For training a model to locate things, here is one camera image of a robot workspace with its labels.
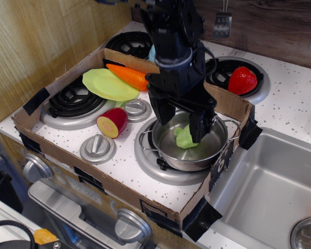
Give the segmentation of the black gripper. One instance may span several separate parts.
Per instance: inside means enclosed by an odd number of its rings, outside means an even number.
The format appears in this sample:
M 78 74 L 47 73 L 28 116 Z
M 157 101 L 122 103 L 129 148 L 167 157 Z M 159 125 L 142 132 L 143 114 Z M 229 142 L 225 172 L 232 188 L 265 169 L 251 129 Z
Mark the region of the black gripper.
M 209 134 L 217 121 L 217 101 L 204 88 L 204 80 L 214 72 L 217 61 L 207 48 L 189 49 L 181 61 L 165 64 L 155 57 L 160 69 L 158 74 L 149 73 L 148 92 L 152 109 L 161 125 L 174 116 L 175 109 L 190 113 L 192 142 L 199 143 Z

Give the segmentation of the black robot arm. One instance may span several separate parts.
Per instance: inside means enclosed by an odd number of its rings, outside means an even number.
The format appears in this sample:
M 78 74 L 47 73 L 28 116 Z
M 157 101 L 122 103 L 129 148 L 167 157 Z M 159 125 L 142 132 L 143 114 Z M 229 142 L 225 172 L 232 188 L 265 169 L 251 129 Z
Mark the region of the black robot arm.
M 216 100 L 205 90 L 209 74 L 200 41 L 204 19 L 193 1 L 136 1 L 144 27 L 155 49 L 160 72 L 149 73 L 151 106 L 160 124 L 167 124 L 175 109 L 189 112 L 190 134 L 195 143 L 208 134 L 216 120 Z

